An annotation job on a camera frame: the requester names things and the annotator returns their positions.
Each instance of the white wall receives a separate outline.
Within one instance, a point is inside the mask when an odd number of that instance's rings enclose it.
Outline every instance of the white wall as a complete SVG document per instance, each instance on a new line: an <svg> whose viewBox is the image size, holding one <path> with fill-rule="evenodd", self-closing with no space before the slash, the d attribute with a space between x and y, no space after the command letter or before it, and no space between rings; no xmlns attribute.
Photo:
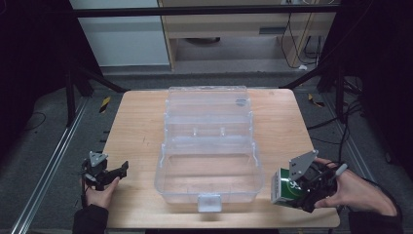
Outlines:
<svg viewBox="0 0 413 234"><path fill-rule="evenodd" d="M74 9L158 7L157 0L70 0ZM160 17L79 19L100 66L169 65Z"/></svg>

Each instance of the floor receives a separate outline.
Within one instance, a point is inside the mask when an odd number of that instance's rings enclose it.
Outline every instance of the floor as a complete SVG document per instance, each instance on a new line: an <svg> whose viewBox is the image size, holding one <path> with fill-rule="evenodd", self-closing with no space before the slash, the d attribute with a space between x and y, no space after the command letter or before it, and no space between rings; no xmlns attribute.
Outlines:
<svg viewBox="0 0 413 234"><path fill-rule="evenodd" d="M309 44L308 55L316 43ZM302 59L309 62L312 58ZM248 87L278 87L300 77L306 70L290 68L283 59L277 38L221 38L218 43L182 40L176 55L174 70L142 71L134 75L107 74L107 78L133 90L166 89L189 85L246 85ZM357 84L357 78L349 78ZM314 126L334 116L334 92L318 94L317 78L294 90L306 125ZM90 150L104 147L122 94L116 94L93 82L92 98L77 96L78 113L82 116L73 129L66 129L65 92L58 90L36 102L35 113L27 123L10 152L10 160L0 171L0 233L12 228L27 233L69 233L74 212L79 209L78 172ZM308 94L324 103L321 107L309 101ZM111 97L104 113L99 113L102 101ZM346 95L346 102L357 99ZM372 130L368 116L357 112L349 119L351 136L343 147L343 158L361 176L379 181L388 187L400 202L405 214L405 233L413 233L413 182L402 167L389 165L385 151ZM335 159L344 126L332 123L310 130L313 145L325 158ZM39 187L43 181L44 189ZM335 233L349 233L347 211ZM143 230L127 230L132 233ZM282 229L282 233L327 233L325 229ZM109 230L109 233L125 230Z"/></svg>

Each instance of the wire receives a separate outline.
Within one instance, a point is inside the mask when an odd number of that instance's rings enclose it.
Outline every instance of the wire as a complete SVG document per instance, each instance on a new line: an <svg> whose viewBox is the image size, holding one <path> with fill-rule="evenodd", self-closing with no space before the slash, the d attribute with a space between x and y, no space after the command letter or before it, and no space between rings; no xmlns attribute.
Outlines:
<svg viewBox="0 0 413 234"><path fill-rule="evenodd" d="M311 138L311 139L314 139L314 140L318 140L318 141L324 142L324 143L330 143L330 144L340 144L339 142L331 142L331 141L327 141L327 140L323 140L323 139L315 138L315 137L312 137L312 136L310 136L310 138Z"/></svg>
<svg viewBox="0 0 413 234"><path fill-rule="evenodd" d="M359 106L359 105L354 106L354 107L351 107L350 109L348 109L348 110L344 113L344 115L352 115L352 114L358 112L359 109L354 110L354 108L356 108L356 107L358 107L358 106ZM325 125L327 125L327 124L330 124L330 123L332 123L332 122L334 122L335 120L338 120L338 119L339 119L338 117L334 117L334 118L332 118L332 119L326 120L326 121L321 122L321 123L319 123L319 124L316 124L316 125L314 125L314 126L307 127L307 131L313 130L313 129L318 129L318 128L323 127L323 126L325 126Z"/></svg>
<svg viewBox="0 0 413 234"><path fill-rule="evenodd" d="M335 52L337 50L337 48L339 48L341 46L341 44L343 44L343 42L346 41L347 37L349 37L349 35L355 30L355 28L360 24L361 20L364 19L365 15L367 15L368 11L370 10L371 6L373 5L374 0L370 0L367 8L365 9L365 11L361 14L361 16L357 19L357 21L352 25L352 27L347 31L347 33L341 37L341 39L338 41L338 43L336 43L335 47L333 49L331 49L328 54L326 54L322 60L320 60L319 62L323 62L325 60L327 60L332 54L333 52Z"/></svg>
<svg viewBox="0 0 413 234"><path fill-rule="evenodd" d="M349 116L353 113L356 113L358 111L361 110L361 108L358 108L356 110L354 110L354 108L357 108L360 106L360 104L357 104L354 107L351 107L353 103L359 102L359 100L355 100L352 103L349 104L346 114L344 114L344 133L343 136L341 137L341 141L340 141L340 146L339 146L339 151L338 151L338 162L341 162L342 159L342 154L343 154L343 146L344 146L344 142L347 141L347 139L350 137L350 128L349 128Z"/></svg>
<svg viewBox="0 0 413 234"><path fill-rule="evenodd" d="M293 35L292 35L292 30L291 30L291 15L292 15L292 13L289 13L289 14L288 14L288 21L287 21L287 23L286 23L285 31L284 31L284 33L282 34L282 53L283 53L283 55L284 55L284 57L285 57L286 63L288 64L288 66L289 66L290 68L298 68L298 66L293 66L293 65L289 64L289 61L288 61L288 59L287 59L287 57L286 57L285 50L284 50L284 48L283 48L283 38L284 38L284 35L285 35L286 31L289 30L289 34L291 35L292 44L294 45L295 55L297 56L297 58L298 58L304 65L315 64L316 62L305 62L305 61L303 61L303 60L300 58L300 55L298 55L298 48L297 48L297 45L296 45L296 43L295 43L294 37L293 37Z"/></svg>
<svg viewBox="0 0 413 234"><path fill-rule="evenodd" d="M316 60L316 65L318 65L319 64L319 56L320 56L320 52L321 52L321 36L319 36L319 40L318 40L318 43L317 43L317 49L316 49L315 52L308 52L307 51L307 48L308 48L308 45L309 45L311 39L312 39L312 36L309 36L309 38L307 39L306 45L304 47L304 55L308 59L315 59Z"/></svg>
<svg viewBox="0 0 413 234"><path fill-rule="evenodd" d="M40 115L42 115L42 116L43 116L43 120L40 122L40 124L38 124L38 125L36 125L36 126L34 126L34 127L32 127L32 128L24 129L25 131L31 131L31 130L37 129L37 128L39 128L43 123L45 123L45 121L46 121L46 114L44 114L44 113L42 113L42 112L33 112L32 115L35 115L35 114L40 114Z"/></svg>

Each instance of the plastic storage box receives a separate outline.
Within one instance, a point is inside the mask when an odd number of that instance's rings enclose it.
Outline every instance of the plastic storage box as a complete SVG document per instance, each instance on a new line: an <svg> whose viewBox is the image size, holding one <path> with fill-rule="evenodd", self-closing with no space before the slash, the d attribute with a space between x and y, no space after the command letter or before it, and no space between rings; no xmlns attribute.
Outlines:
<svg viewBox="0 0 413 234"><path fill-rule="evenodd" d="M198 203L199 212L253 201L264 174L252 123L246 87L169 88L158 192L168 203Z"/></svg>

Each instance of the sleeve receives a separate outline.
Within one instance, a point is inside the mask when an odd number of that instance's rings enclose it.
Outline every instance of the sleeve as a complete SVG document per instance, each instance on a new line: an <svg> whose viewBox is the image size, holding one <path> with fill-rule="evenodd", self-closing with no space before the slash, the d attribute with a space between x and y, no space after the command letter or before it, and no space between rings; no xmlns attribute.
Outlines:
<svg viewBox="0 0 413 234"><path fill-rule="evenodd" d="M95 205L76 212L73 222L73 234L103 234L106 229L109 212Z"/></svg>
<svg viewBox="0 0 413 234"><path fill-rule="evenodd" d="M403 233L400 216L386 216L372 212L349 213L352 234L399 234Z"/></svg>

